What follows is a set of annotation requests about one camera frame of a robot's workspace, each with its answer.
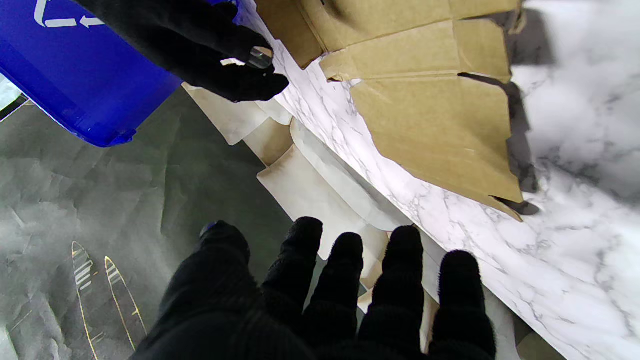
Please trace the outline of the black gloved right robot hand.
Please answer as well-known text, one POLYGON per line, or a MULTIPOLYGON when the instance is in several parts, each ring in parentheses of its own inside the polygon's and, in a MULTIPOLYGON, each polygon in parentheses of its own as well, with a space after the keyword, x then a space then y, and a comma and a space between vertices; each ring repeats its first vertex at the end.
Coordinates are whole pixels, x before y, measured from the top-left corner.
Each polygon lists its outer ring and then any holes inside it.
POLYGON ((80 0, 126 43, 184 82, 234 103, 269 101, 290 84, 275 72, 262 34, 234 23, 229 1, 80 0))

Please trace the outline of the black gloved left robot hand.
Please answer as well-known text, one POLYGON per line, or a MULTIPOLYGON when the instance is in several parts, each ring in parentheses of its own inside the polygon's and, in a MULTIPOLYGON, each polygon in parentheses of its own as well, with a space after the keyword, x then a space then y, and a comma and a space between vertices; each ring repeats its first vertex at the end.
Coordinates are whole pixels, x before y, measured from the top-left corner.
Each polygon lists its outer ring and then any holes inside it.
POLYGON ((439 267, 439 309, 427 353, 420 345, 425 292, 418 229, 396 228, 362 322, 358 293, 363 241, 336 239, 311 296, 323 223, 298 218, 258 285, 250 248, 231 224, 217 221, 174 273, 157 323, 133 360, 494 360, 495 333, 482 277, 468 251, 446 253, 439 267))

